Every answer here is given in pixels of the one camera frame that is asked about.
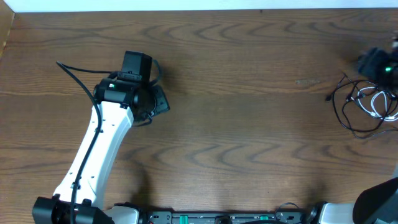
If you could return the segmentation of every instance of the white wall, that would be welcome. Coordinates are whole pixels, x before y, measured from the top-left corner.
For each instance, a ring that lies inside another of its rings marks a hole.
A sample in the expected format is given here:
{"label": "white wall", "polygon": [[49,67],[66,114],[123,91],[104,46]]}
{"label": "white wall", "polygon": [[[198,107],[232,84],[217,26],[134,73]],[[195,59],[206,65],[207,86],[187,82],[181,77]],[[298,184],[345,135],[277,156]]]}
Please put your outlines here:
{"label": "white wall", "polygon": [[4,0],[14,12],[398,7],[398,0]]}

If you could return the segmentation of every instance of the cable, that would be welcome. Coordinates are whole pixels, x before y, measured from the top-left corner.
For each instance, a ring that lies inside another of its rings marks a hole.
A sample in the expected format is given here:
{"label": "cable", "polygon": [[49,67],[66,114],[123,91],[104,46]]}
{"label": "cable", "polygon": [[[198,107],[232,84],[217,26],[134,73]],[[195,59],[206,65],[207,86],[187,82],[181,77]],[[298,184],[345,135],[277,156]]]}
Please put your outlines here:
{"label": "cable", "polygon": [[[398,113],[396,113],[396,114],[395,114],[394,116],[392,116],[392,117],[390,116],[390,115],[397,109],[397,107],[398,107],[398,102],[396,102],[396,105],[395,105],[394,109],[391,110],[391,107],[392,107],[393,102],[394,102],[394,101],[397,101],[397,100],[396,100],[396,97],[395,97],[395,94],[392,94],[392,93],[389,93],[389,92],[384,92],[384,91],[380,91],[380,92],[378,92],[378,93],[375,94],[375,92],[378,91],[378,86],[377,86],[375,83],[373,83],[373,82],[371,82],[371,81],[369,81],[369,80],[356,80],[356,81],[352,81],[351,79],[349,79],[349,78],[347,77],[347,75],[346,75],[344,72],[343,72],[343,75],[344,75],[344,77],[339,81],[339,83],[337,84],[336,88],[335,88],[335,89],[332,91],[332,93],[331,93],[330,95],[328,95],[327,98],[326,98],[326,101],[330,101],[330,100],[332,101],[332,103],[333,103],[333,109],[334,109],[334,111],[335,111],[337,120],[340,122],[340,124],[342,125],[342,127],[344,127],[345,129],[350,130],[350,131],[353,133],[353,135],[354,135],[356,138],[358,138],[358,139],[370,138],[370,137],[372,137],[372,136],[376,136],[376,135],[378,135],[378,134],[382,134],[382,133],[385,133],[385,132],[388,132],[388,131],[398,131],[398,129],[394,128],[394,129],[384,130],[384,131],[381,131],[381,132],[379,132],[379,133],[371,133],[371,132],[374,132],[375,130],[379,129],[380,126],[381,126],[381,124],[382,124],[384,121],[395,121],[395,120],[396,120],[396,119],[395,119],[395,116],[398,115]],[[345,83],[344,85],[341,85],[341,83],[343,82],[343,80],[344,80],[345,78],[347,78],[347,79],[349,80],[349,82],[348,82],[348,83]],[[366,83],[371,84],[371,85],[373,85],[373,86],[359,89],[359,88],[358,88],[358,84],[360,84],[360,83],[362,83],[362,82],[366,82]],[[347,95],[347,97],[346,97],[346,102],[344,103],[344,105],[343,105],[343,107],[342,107],[342,109],[341,109],[341,112],[343,113],[343,116],[345,117],[346,122],[348,123],[348,125],[345,125],[345,123],[343,123],[343,122],[341,121],[341,119],[340,119],[340,117],[339,117],[339,115],[338,115],[337,109],[336,109],[336,105],[335,105],[335,93],[336,93],[339,89],[341,89],[341,88],[343,88],[343,87],[345,87],[345,86],[351,85],[351,84],[353,85],[353,88],[351,89],[350,93]],[[372,92],[370,92],[370,93],[368,93],[368,94],[363,93],[363,90],[367,90],[367,89],[371,89],[371,88],[374,89]],[[357,89],[358,94],[357,94],[357,97],[356,97],[356,98],[353,98],[352,95],[353,95],[355,89]],[[373,111],[370,111],[370,110],[366,109],[366,108],[362,105],[360,99],[361,99],[361,98],[364,98],[364,97],[366,97],[366,96],[371,96],[371,95],[373,95],[373,94],[375,94],[375,95],[373,96],[372,100],[371,100],[371,107],[372,107]],[[374,108],[374,100],[375,100],[379,95],[381,95],[381,94],[384,95],[384,100],[385,100],[385,105],[386,105],[386,106],[385,106],[385,108],[386,108],[386,113],[384,114],[384,116],[381,116],[381,115],[376,111],[376,109]],[[387,108],[387,95],[388,95],[388,96],[391,96],[391,102],[390,102],[388,108]],[[349,121],[347,115],[345,114],[345,111],[344,111],[346,105],[347,105],[348,103],[351,103],[351,102],[354,102],[355,105],[358,106],[358,108],[360,108],[361,110],[363,110],[366,114],[370,115],[372,118],[380,119],[380,122],[377,124],[377,126],[376,126],[375,128],[367,129],[367,130],[354,129],[354,128],[352,127],[352,125],[351,125],[351,123],[350,123],[350,121]],[[358,136],[358,135],[356,134],[356,132],[358,132],[358,133],[370,133],[370,134],[368,134],[368,135],[366,135],[366,136]]]}
{"label": "cable", "polygon": [[114,79],[114,78],[118,77],[119,72],[120,72],[120,71],[111,72],[111,73],[108,75],[108,78]]}
{"label": "cable", "polygon": [[110,73],[112,73],[112,72],[110,72],[110,71],[94,71],[94,70],[87,70],[87,69],[82,69],[82,68],[75,68],[75,67],[72,67],[72,66],[68,66],[68,65],[64,65],[64,64],[62,64],[62,63],[60,63],[62,66],[64,66],[65,68],[68,68],[68,69],[72,69],[72,70],[76,70],[76,71],[79,71],[79,72],[87,72],[87,73],[105,73],[105,74],[110,74]]}
{"label": "cable", "polygon": [[149,121],[142,123],[142,124],[135,125],[134,127],[137,128],[137,127],[143,127],[143,126],[152,124],[152,116],[149,113],[147,113],[147,117],[145,119],[148,119]]}
{"label": "cable", "polygon": [[278,216],[276,215],[276,213],[277,213],[283,206],[286,206],[286,205],[294,205],[296,208],[300,209],[299,206],[297,206],[297,205],[294,204],[293,202],[285,202],[285,203],[283,203],[283,204],[280,205],[279,208],[278,208],[277,210],[275,210],[275,212],[274,212],[274,216],[275,216],[275,219],[276,219],[277,221],[280,221],[280,218],[278,218]]}
{"label": "cable", "polygon": [[93,95],[90,93],[90,91],[87,89],[87,87],[74,75],[72,74],[71,71],[68,70],[68,68],[71,67],[66,67],[64,64],[57,62],[57,65],[62,68],[63,71],[65,71],[71,78],[73,78],[77,84],[80,85],[80,87],[86,92],[87,96],[90,98],[91,102],[93,103],[94,109],[96,111],[97,117],[98,117],[98,125],[97,128],[95,129],[95,134],[93,139],[91,140],[90,145],[88,146],[87,152],[81,162],[81,165],[79,167],[79,170],[76,175],[75,182],[73,184],[73,189],[72,189],[72,197],[70,199],[70,223],[74,224],[75,223],[75,202],[76,202],[76,194],[77,194],[77,188],[79,186],[80,178],[81,178],[81,173],[83,172],[83,169],[86,165],[87,159],[90,155],[91,150],[94,147],[95,141],[98,138],[98,135],[101,132],[101,127],[102,127],[102,117],[101,117],[101,112],[100,109],[98,108],[97,102],[95,101]]}

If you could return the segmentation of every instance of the wooden table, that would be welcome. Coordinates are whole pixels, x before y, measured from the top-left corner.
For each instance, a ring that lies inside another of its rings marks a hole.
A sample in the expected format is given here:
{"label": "wooden table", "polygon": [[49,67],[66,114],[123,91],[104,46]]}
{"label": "wooden table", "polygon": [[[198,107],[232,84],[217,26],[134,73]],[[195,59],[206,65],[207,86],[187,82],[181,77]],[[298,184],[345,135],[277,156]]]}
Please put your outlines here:
{"label": "wooden table", "polygon": [[[160,62],[171,110],[127,133],[106,208],[356,200],[391,177],[398,137],[355,139],[324,99],[397,22],[397,9],[17,14],[0,62],[0,223],[32,222],[85,134],[90,100],[55,61],[119,70],[126,50]],[[76,74],[91,90],[103,77]]]}

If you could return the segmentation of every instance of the black cable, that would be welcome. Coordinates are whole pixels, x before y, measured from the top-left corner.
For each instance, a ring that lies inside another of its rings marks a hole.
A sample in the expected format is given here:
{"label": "black cable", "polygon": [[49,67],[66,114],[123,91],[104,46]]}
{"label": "black cable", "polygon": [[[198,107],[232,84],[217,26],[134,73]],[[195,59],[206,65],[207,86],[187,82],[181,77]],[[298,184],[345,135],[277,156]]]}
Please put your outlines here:
{"label": "black cable", "polygon": [[[378,124],[374,129],[368,130],[368,131],[357,131],[357,132],[367,133],[367,132],[372,132],[372,131],[375,131],[375,130],[379,129],[380,126],[381,126],[381,124],[384,122],[386,116],[388,116],[388,112],[389,112],[389,110],[391,109],[391,106],[392,106],[392,102],[393,102],[393,101],[396,101],[396,100],[391,100],[390,105],[389,105],[389,107],[388,107],[388,109],[387,109],[385,115],[382,117],[381,121],[379,122],[379,124]],[[388,131],[398,131],[398,129],[388,129],[388,130],[381,131],[381,132],[379,132],[379,133],[373,133],[373,134],[371,133],[371,134],[368,134],[368,135],[366,135],[366,136],[358,136],[358,135],[355,133],[355,130],[352,129],[351,123],[350,123],[350,121],[349,121],[347,115],[344,113],[344,107],[345,107],[348,103],[349,103],[349,102],[346,102],[346,103],[343,105],[343,108],[341,109],[341,111],[342,111],[344,117],[345,117],[346,120],[347,120],[348,126],[349,126],[349,128],[351,129],[351,132],[353,133],[353,135],[354,135],[356,138],[358,138],[358,139],[367,139],[367,138],[370,138],[370,137],[373,137],[373,136],[377,136],[377,135],[382,134],[382,133],[386,133],[386,132],[388,132]],[[394,111],[397,107],[398,107],[398,103],[396,103],[396,106],[395,106],[395,108],[394,108],[392,111]]]}
{"label": "black cable", "polygon": [[149,121],[142,123],[142,124],[135,125],[134,127],[138,128],[138,127],[143,127],[143,126],[152,124],[152,116],[149,113],[147,113],[147,117],[145,118],[145,120],[146,119],[149,119]]}
{"label": "black cable", "polygon": [[111,72],[111,73],[108,75],[108,78],[114,79],[114,78],[118,77],[119,72],[120,72],[120,71]]}
{"label": "black cable", "polygon": [[283,203],[283,204],[280,205],[279,208],[278,208],[277,210],[275,210],[275,212],[274,212],[274,216],[275,216],[275,219],[276,219],[277,221],[280,221],[280,218],[278,218],[278,216],[276,215],[276,213],[277,213],[283,206],[286,206],[286,205],[293,205],[293,206],[295,206],[296,208],[300,209],[299,206],[297,206],[297,205],[294,204],[293,202],[285,202],[285,203]]}
{"label": "black cable", "polygon": [[79,71],[79,72],[87,72],[87,73],[105,73],[105,74],[110,74],[110,73],[112,73],[112,72],[110,72],[110,71],[94,71],[94,70],[87,70],[87,69],[82,69],[82,68],[75,68],[75,67],[72,67],[72,66],[68,66],[68,65],[64,65],[64,64],[62,64],[62,63],[60,63],[62,66],[64,66],[65,68],[68,68],[68,69],[72,69],[72,70],[76,70],[76,71]]}
{"label": "black cable", "polygon": [[79,170],[76,174],[76,179],[75,182],[73,184],[73,189],[72,189],[72,197],[70,199],[70,223],[74,224],[75,223],[75,202],[76,202],[76,193],[77,193],[77,189],[79,186],[79,182],[80,182],[80,178],[81,178],[81,173],[83,172],[83,169],[86,165],[87,159],[90,155],[91,150],[94,147],[95,141],[98,138],[98,135],[101,132],[101,127],[102,127],[102,117],[101,117],[101,112],[100,109],[98,108],[97,102],[95,101],[93,95],[90,93],[90,91],[87,89],[87,87],[74,75],[72,74],[72,72],[70,72],[68,70],[68,68],[66,66],[64,66],[62,63],[57,62],[57,65],[62,68],[63,71],[65,71],[71,78],[73,78],[77,84],[80,85],[80,87],[86,92],[86,94],[88,95],[88,97],[90,98],[91,102],[93,103],[94,109],[96,111],[97,117],[98,117],[98,125],[97,128],[95,129],[95,134],[93,139],[91,140],[90,145],[88,146],[87,152],[81,162],[81,165],[79,167]]}
{"label": "black cable", "polygon": [[[366,113],[366,114],[369,114],[372,118],[380,119],[380,122],[377,124],[377,126],[376,126],[375,128],[373,128],[373,129],[368,129],[368,130],[354,129],[354,128],[352,127],[352,125],[351,125],[351,123],[350,123],[350,121],[349,121],[347,115],[346,115],[345,112],[344,112],[345,106],[346,106],[348,103],[354,102],[355,105],[358,106],[358,108],[360,108],[361,110],[363,110],[363,108],[360,107],[360,105],[359,105],[359,103],[358,103],[357,100],[358,100],[359,98],[364,98],[365,96],[370,96],[370,95],[374,94],[376,91],[378,91],[378,89],[377,89],[377,85],[376,85],[375,83],[369,81],[369,80],[356,80],[356,81],[352,81],[344,72],[343,72],[343,75],[344,75],[344,77],[338,82],[336,88],[335,88],[335,89],[333,90],[333,92],[326,98],[327,101],[329,101],[329,100],[332,101],[332,103],[333,103],[333,109],[334,109],[334,111],[335,111],[337,120],[340,122],[340,124],[341,124],[344,128],[350,130],[350,131],[353,133],[353,135],[354,135],[356,138],[358,138],[358,139],[370,138],[370,137],[372,137],[372,136],[376,136],[376,135],[378,135],[378,134],[382,134],[382,133],[385,133],[385,132],[388,132],[388,131],[398,131],[398,129],[388,129],[388,130],[381,131],[381,132],[379,132],[379,133],[371,133],[371,134],[368,134],[367,136],[358,136],[358,135],[356,134],[356,132],[359,132],[359,133],[370,133],[370,132],[373,132],[373,131],[379,129],[380,126],[382,125],[382,123],[384,122],[385,118],[386,118],[387,116],[391,115],[391,114],[397,109],[397,107],[398,107],[398,102],[396,102],[396,105],[395,105],[394,109],[393,109],[392,111],[390,111],[391,106],[392,106],[392,104],[393,104],[393,101],[397,101],[397,100],[396,100],[396,96],[395,96],[395,95],[393,95],[393,94],[391,94],[391,93],[387,93],[388,95],[391,95],[391,96],[392,96],[392,99],[391,99],[390,105],[389,105],[389,107],[388,107],[388,109],[387,109],[387,111],[386,111],[386,113],[385,113],[385,115],[384,115],[383,117],[381,117],[381,118],[373,117],[373,116],[371,116],[369,113]],[[348,83],[345,83],[344,85],[341,85],[341,86],[340,86],[340,84],[342,83],[342,81],[343,81],[345,78],[347,78],[347,79],[349,80],[349,82],[348,82]],[[362,83],[362,82],[366,82],[366,83],[369,83],[369,84],[374,85],[374,86],[375,86],[374,91],[372,91],[371,93],[368,93],[368,94],[364,94],[363,92],[361,92],[361,90],[358,88],[358,84],[360,84],[360,83]],[[352,90],[350,91],[350,93],[347,95],[347,97],[346,97],[346,102],[344,103],[344,105],[343,105],[343,107],[342,107],[342,109],[341,109],[341,112],[343,113],[343,115],[344,115],[344,117],[345,117],[345,119],[347,120],[347,123],[348,123],[348,125],[345,125],[345,124],[341,121],[341,119],[340,119],[340,117],[339,117],[339,115],[338,115],[337,109],[336,109],[336,105],[335,105],[335,93],[336,93],[339,89],[341,89],[341,88],[343,88],[343,87],[345,87],[345,86],[347,86],[347,85],[351,85],[351,84],[353,85],[353,88],[352,88]],[[355,89],[357,89],[357,90],[360,92],[360,95],[357,96],[356,98],[353,98],[352,95],[353,95]]]}

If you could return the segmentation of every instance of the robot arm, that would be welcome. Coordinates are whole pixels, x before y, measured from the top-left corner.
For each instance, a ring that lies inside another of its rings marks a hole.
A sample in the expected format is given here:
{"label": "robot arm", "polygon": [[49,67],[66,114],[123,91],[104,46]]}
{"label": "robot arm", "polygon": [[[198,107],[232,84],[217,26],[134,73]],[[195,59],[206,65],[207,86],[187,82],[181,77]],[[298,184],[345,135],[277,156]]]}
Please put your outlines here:
{"label": "robot arm", "polygon": [[[76,194],[76,203],[90,203],[91,206],[103,209],[104,193],[109,173],[119,146],[134,121],[130,107],[121,108],[119,103],[103,101],[99,106],[103,123],[102,130],[87,160],[81,175],[80,186]],[[87,152],[97,128],[98,117],[93,108],[86,135],[81,143],[76,158],[54,195],[60,200],[70,202],[72,188],[77,171]]]}

